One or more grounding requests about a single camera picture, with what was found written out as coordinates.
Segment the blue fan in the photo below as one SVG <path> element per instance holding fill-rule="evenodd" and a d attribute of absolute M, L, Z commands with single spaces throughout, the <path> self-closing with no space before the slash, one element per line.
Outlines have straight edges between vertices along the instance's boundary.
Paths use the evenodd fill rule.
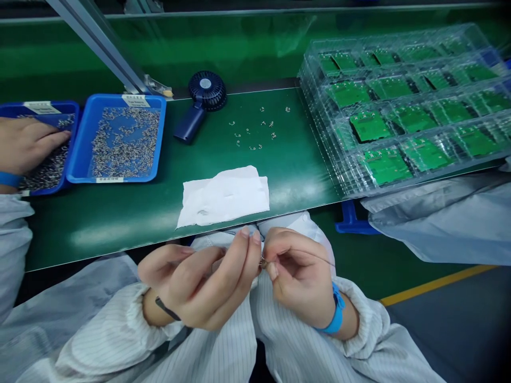
<path fill-rule="evenodd" d="M 206 112 L 214 112 L 224 107 L 227 93 L 220 76 L 210 71 L 194 74 L 188 83 L 188 90 L 194 103 L 174 130 L 174 137 L 189 145 Z"/>

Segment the pile of metal parts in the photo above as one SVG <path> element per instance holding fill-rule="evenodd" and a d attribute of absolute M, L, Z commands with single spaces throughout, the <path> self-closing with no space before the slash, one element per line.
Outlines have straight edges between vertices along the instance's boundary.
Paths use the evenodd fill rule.
<path fill-rule="evenodd" d="M 92 176 L 147 176 L 153 167 L 159 122 L 158 110 L 106 107 L 92 141 Z"/>
<path fill-rule="evenodd" d="M 63 115 L 65 119 L 59 120 L 57 128 L 68 130 L 75 121 L 75 114 Z M 33 115 L 19 115 L 18 118 L 35 118 Z M 56 187 L 62 179 L 65 161 L 68 157 L 69 143 L 55 149 L 38 167 L 25 175 L 19 186 L 19 190 L 36 192 L 43 189 Z"/>

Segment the fan grille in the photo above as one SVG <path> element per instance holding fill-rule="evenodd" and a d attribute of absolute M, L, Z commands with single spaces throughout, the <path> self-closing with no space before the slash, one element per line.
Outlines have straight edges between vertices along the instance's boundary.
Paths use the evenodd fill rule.
<path fill-rule="evenodd" d="M 211 86 L 204 89 L 201 86 L 201 80 L 208 79 L 211 82 Z M 225 90 L 225 84 L 217 74 L 210 71 L 200 71 L 194 74 L 188 83 L 188 90 L 193 101 L 197 100 L 197 95 L 200 92 L 202 94 L 202 106 L 208 112 L 214 112 L 222 109 L 227 101 L 227 93 Z"/>

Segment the white tissue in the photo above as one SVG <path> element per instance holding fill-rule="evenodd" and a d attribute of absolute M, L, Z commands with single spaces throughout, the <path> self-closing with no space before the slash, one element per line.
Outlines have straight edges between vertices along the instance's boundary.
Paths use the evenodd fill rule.
<path fill-rule="evenodd" d="M 253 166 L 226 170 L 213 178 L 183 183 L 177 228 L 231 221 L 270 210 L 268 178 Z"/>

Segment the yellow floor line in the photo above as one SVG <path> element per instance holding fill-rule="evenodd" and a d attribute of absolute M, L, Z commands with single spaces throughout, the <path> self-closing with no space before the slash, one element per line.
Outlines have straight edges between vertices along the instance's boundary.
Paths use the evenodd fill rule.
<path fill-rule="evenodd" d="M 479 265 L 479 266 L 474 266 L 469 269 L 461 270 L 461 271 L 451 274 L 449 276 L 439 278 L 437 280 L 428 282 L 426 284 L 411 288 L 410 290 L 405 290 L 401 293 L 397 293 L 397 294 L 388 296 L 387 298 L 383 298 L 380 300 L 380 303 L 383 304 L 384 306 L 390 306 L 395 303 L 406 301 L 407 299 L 413 298 L 417 295 L 430 292 L 431 290 L 435 290 L 440 287 L 449 285 L 451 283 L 460 281 L 462 279 L 465 279 L 465 278 L 480 274 L 482 272 L 494 269 L 496 267 L 498 267 L 498 266 Z"/>

